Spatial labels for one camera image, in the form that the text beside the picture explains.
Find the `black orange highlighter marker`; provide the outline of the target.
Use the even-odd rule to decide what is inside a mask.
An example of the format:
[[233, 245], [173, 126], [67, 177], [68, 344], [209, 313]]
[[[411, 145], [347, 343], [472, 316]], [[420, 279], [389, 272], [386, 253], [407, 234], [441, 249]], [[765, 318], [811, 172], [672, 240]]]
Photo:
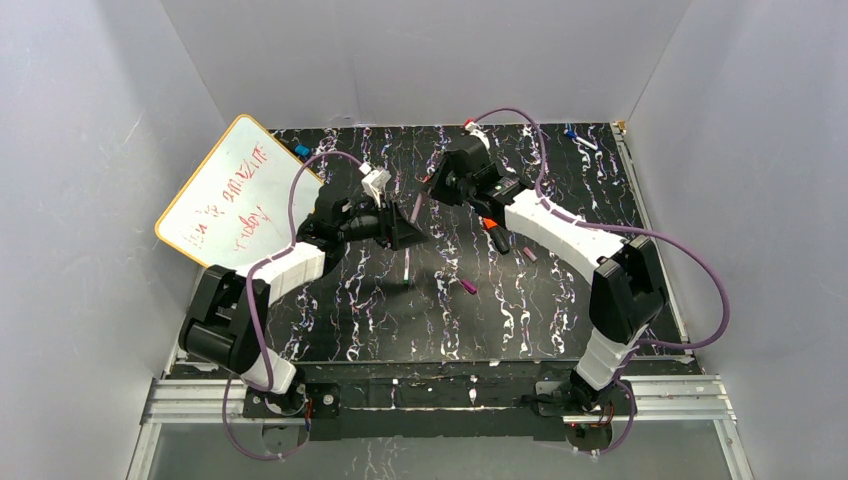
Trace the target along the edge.
[[489, 218], [483, 217], [482, 223], [484, 231], [488, 234], [498, 253], [501, 255], [508, 254], [511, 251], [508, 231]]

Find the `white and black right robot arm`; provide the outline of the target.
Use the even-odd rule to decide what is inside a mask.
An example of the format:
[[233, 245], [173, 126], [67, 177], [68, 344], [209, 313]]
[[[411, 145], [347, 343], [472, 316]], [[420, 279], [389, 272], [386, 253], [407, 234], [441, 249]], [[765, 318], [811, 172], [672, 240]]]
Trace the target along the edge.
[[552, 398], [583, 411], [598, 406], [668, 302], [656, 245], [645, 235], [627, 240], [567, 219], [565, 210], [539, 196], [529, 180], [496, 162], [483, 134], [451, 142], [425, 190], [437, 202], [469, 205], [500, 253], [510, 250], [508, 236], [519, 234], [588, 282], [592, 332], [569, 380]]

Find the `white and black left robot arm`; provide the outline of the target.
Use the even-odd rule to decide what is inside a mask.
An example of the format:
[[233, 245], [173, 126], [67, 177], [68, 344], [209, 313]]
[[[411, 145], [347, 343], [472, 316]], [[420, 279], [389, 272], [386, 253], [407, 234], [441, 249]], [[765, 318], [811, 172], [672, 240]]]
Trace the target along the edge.
[[285, 397], [298, 388], [302, 376], [265, 339], [270, 307], [331, 273], [352, 242], [372, 240], [398, 251], [427, 239], [393, 200], [361, 196], [317, 201], [297, 227], [294, 244], [279, 254], [240, 270], [222, 265], [204, 270], [178, 346], [259, 392]]

